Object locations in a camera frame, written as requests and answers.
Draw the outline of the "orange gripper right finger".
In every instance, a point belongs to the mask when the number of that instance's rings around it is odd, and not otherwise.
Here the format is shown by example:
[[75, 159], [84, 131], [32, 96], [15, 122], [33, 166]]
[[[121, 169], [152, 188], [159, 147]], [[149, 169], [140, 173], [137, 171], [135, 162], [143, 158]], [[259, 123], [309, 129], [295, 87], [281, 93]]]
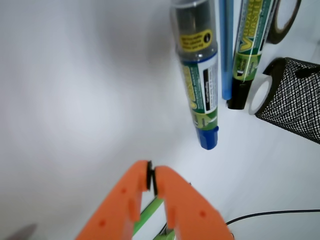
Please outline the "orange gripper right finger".
[[154, 169], [157, 195], [164, 200], [167, 226], [178, 240], [231, 240], [220, 213], [168, 166]]

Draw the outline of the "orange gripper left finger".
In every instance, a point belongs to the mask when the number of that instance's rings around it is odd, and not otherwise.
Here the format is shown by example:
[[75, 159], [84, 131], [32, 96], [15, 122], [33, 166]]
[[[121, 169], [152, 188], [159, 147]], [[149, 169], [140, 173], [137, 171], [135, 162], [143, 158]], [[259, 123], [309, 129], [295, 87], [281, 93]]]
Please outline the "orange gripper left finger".
[[119, 179], [77, 235], [77, 240], [130, 240], [140, 220], [142, 194], [151, 187], [152, 163], [138, 160]]

